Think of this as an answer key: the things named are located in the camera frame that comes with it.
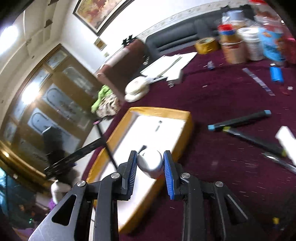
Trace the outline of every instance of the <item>wallpaper border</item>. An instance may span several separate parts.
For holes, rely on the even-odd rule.
[[[186,20],[188,18],[196,17],[198,15],[202,15],[204,13],[213,12],[216,10],[220,10],[220,8],[225,7],[229,5],[231,8],[243,6],[248,3],[248,0],[222,0],[212,3],[203,4],[200,6],[196,6],[190,9],[187,9],[185,11],[179,12],[173,16],[170,16],[169,18],[166,18],[159,23],[153,25],[152,27],[146,29],[144,32],[140,33],[137,38],[141,39],[143,42],[146,41],[146,38],[154,34],[160,30],[163,30],[169,26],[172,26],[176,23],[179,23],[183,20]]]

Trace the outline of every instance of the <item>patterned fabric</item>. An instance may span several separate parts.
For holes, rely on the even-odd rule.
[[[119,99],[115,94],[109,94],[102,99],[96,114],[98,117],[103,118],[105,116],[113,116],[118,113],[121,105]]]

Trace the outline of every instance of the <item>green cloth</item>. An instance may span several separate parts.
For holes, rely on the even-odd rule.
[[[109,88],[109,86],[103,85],[101,90],[98,93],[98,100],[91,107],[91,112],[95,113],[96,110],[98,109],[98,107],[100,106],[102,99],[112,93],[113,93],[113,91]]]

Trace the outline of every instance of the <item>picture frame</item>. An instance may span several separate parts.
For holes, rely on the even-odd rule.
[[[78,0],[73,14],[97,36],[134,0]]]
[[[105,42],[100,39],[100,37],[97,38],[97,40],[94,42],[94,45],[96,45],[101,51],[107,46]]]

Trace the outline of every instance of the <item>white sheet of paper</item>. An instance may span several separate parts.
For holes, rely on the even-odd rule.
[[[291,130],[287,126],[282,126],[278,130],[275,138],[279,140],[279,143],[285,149],[287,156],[293,162],[294,166],[296,166],[296,139]]]
[[[180,77],[181,70],[194,58],[197,52],[180,54],[182,57],[177,63],[175,63],[163,76],[167,76],[167,81],[177,80]]]
[[[162,56],[147,68],[142,70],[141,74],[150,78],[155,78],[169,68],[179,57],[180,55]]]

